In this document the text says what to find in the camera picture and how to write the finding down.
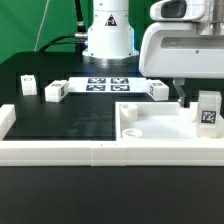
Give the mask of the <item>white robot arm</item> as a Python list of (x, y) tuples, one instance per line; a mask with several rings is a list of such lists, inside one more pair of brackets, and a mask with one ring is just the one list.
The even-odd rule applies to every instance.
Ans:
[(93, 0), (93, 23), (84, 35), (85, 62), (112, 72), (134, 63), (145, 77), (224, 79), (224, 0), (159, 0), (141, 48), (134, 47), (129, 0)]

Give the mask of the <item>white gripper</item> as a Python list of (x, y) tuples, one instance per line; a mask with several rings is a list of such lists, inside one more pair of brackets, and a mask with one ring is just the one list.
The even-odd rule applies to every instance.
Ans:
[(139, 71), (145, 77), (175, 78), (181, 107), (184, 78), (224, 79), (224, 36), (199, 36), (195, 23), (156, 22), (144, 33)]

